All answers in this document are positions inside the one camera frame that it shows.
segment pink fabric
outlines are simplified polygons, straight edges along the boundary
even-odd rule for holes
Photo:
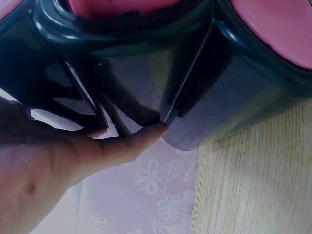
[[[23,0],[0,0],[0,19],[14,10]]]
[[[88,19],[109,19],[140,11],[149,16],[154,11],[173,6],[181,0],[68,0],[73,13]]]
[[[160,140],[71,188],[31,234],[188,234],[197,162]]]
[[[312,69],[309,0],[231,0],[248,26],[290,62]]]

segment white flower pattern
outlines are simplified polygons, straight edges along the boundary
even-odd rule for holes
[[[162,168],[159,170],[159,167],[159,162],[152,159],[148,163],[147,170],[138,170],[136,174],[138,179],[135,182],[135,189],[146,190],[146,193],[149,195],[153,195],[157,191],[166,191],[167,186],[164,179],[168,176],[168,169]]]
[[[192,162],[190,168],[186,171],[184,175],[184,182],[192,181],[196,185],[198,160]]]
[[[107,218],[100,217],[99,214],[88,214],[84,226],[85,234],[104,234]]]
[[[189,234],[189,228],[183,224],[174,224],[172,226],[165,226],[159,220],[153,219],[154,234]]]
[[[184,160],[173,160],[169,164],[166,182],[170,183],[173,179],[182,174],[184,170]]]
[[[188,162],[193,162],[196,158],[198,158],[199,151],[198,150],[192,150],[192,151],[182,151],[182,150],[175,150],[178,155],[183,156],[183,160],[186,160]]]
[[[134,232],[128,232],[127,234],[144,234],[142,229],[136,229]]]
[[[158,213],[162,215],[163,220],[177,221],[179,215],[183,215],[187,212],[187,209],[183,207],[184,201],[180,194],[166,195],[165,200],[158,203]]]

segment light wood table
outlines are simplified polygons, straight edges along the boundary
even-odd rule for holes
[[[191,234],[312,234],[312,103],[200,149]]]

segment glossy plastic surface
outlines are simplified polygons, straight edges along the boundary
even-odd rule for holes
[[[156,10],[171,7],[181,0],[68,0],[74,15],[87,19],[111,19],[139,11],[144,17]]]
[[[0,21],[0,88],[30,108],[45,111],[61,126],[99,125],[100,114],[95,116],[65,64],[37,36],[29,15],[32,3],[25,0]]]
[[[215,1],[212,26],[202,1],[168,25],[122,32],[112,26],[130,20],[99,27],[56,12],[56,1],[25,1],[0,21],[0,88],[83,127],[105,122],[102,108],[120,136],[161,120],[164,139],[190,150],[312,96],[312,72],[277,55],[227,1]]]
[[[312,7],[309,0],[231,0],[266,44],[297,66],[312,69]]]

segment finger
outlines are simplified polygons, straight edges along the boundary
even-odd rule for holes
[[[18,101],[9,101],[9,108],[14,112],[14,119],[32,119],[31,109]]]
[[[6,99],[6,98],[0,96],[0,102],[8,102],[8,99]]]
[[[158,141],[168,131],[167,125],[157,123],[132,134],[126,138],[109,138],[99,140],[102,148],[101,158],[97,159],[96,165],[101,170],[114,167],[123,163],[132,162],[149,146]]]
[[[12,130],[0,133],[0,144],[2,145],[19,145],[40,143],[50,140],[51,138],[37,132],[19,132],[19,130]]]
[[[98,139],[100,136],[107,133],[107,128],[105,126],[101,126],[101,127],[93,128],[93,129],[83,128],[77,131],[72,131],[72,133],[85,135],[93,139]]]

